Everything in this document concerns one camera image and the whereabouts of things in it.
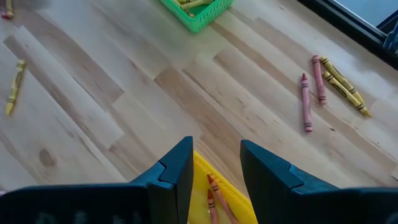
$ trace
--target crayon basket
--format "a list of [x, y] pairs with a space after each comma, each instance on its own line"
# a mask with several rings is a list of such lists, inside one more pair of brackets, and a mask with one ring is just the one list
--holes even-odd
[[[211, 224], [207, 203], [207, 190], [210, 189], [207, 174], [216, 181], [221, 193], [239, 223], [255, 224], [256, 215], [249, 199], [231, 185], [199, 153], [193, 153], [193, 186], [188, 221], [190, 224]], [[215, 197], [219, 224], [230, 224], [223, 207]]]
[[211, 4], [190, 9], [195, 17], [190, 17], [186, 12], [180, 9], [177, 0], [159, 0], [167, 9], [169, 9], [186, 27], [193, 33], [197, 33], [205, 28], [217, 16], [229, 8], [233, 0], [214, 0]]

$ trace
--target red crayon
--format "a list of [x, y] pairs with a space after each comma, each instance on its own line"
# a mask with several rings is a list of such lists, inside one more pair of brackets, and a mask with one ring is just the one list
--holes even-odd
[[308, 90], [308, 80], [303, 73], [301, 78], [301, 90], [303, 93], [303, 116], [305, 132], [312, 132], [311, 109], [310, 109], [310, 92]]
[[313, 71], [315, 73], [315, 81], [317, 82], [317, 92], [319, 104], [326, 105], [326, 94], [325, 86], [323, 86], [322, 73], [321, 73], [321, 63], [319, 61], [319, 56], [315, 55], [312, 57]]
[[210, 175], [207, 174], [207, 179], [209, 180], [209, 184], [211, 186], [211, 189], [216, 193], [217, 199], [220, 201], [221, 205], [223, 206], [223, 209], [228, 216], [229, 220], [231, 221], [232, 224], [238, 224], [238, 221], [236, 220], [234, 214], [232, 213], [231, 209], [229, 209], [228, 203], [226, 203], [226, 200], [224, 199], [223, 194], [221, 193], [220, 189], [218, 188], [216, 182], [214, 181], [213, 178], [210, 177]]
[[218, 224], [216, 204], [210, 189], [207, 190], [207, 203], [209, 204], [211, 224]]

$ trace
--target wooden floor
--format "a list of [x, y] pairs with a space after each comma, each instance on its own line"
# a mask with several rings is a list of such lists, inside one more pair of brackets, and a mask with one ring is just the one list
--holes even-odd
[[[197, 35], [158, 0], [16, 8], [0, 21], [1, 108], [18, 58], [27, 72], [14, 113], [0, 113], [0, 189], [129, 181], [189, 135], [246, 195], [242, 139], [339, 187], [398, 185], [398, 73], [296, 1], [235, 0]], [[358, 87], [373, 118], [328, 83], [318, 105], [314, 54]]]

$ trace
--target wood knot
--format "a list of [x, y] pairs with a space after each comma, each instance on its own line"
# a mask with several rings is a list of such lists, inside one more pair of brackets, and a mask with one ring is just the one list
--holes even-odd
[[42, 149], [39, 152], [39, 159], [40, 162], [43, 164], [45, 167], [53, 167], [55, 166], [55, 159], [53, 159], [46, 149]]

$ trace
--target green plastic basket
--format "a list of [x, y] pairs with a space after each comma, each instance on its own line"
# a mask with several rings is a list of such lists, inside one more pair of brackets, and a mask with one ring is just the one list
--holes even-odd
[[205, 28], [217, 16], [229, 8], [233, 0], [215, 0], [211, 4], [190, 9], [195, 17], [191, 18], [180, 9], [177, 0], [159, 0], [193, 33]]

